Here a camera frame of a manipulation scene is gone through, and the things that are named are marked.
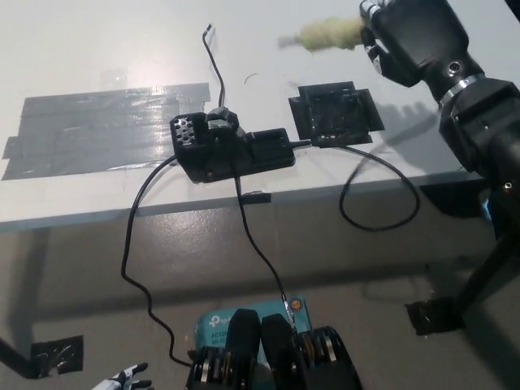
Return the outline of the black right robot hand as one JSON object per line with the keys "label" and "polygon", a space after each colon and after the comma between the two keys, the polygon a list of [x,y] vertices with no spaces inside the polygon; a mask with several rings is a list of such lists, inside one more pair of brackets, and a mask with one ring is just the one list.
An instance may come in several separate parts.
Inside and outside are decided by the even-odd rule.
{"label": "black right robot hand", "polygon": [[362,44],[375,70],[407,88],[426,83],[437,102],[485,77],[446,1],[363,1]]}

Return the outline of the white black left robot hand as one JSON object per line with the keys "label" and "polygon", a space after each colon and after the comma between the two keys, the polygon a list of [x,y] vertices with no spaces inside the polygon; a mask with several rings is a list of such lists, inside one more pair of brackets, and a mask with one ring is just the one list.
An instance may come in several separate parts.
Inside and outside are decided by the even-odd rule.
{"label": "white black left robot hand", "polygon": [[92,390],[136,390],[136,389],[150,389],[152,381],[148,379],[135,380],[137,374],[145,371],[148,368],[147,362],[142,362],[130,366],[127,369],[120,371],[118,374],[104,379],[92,388]]}

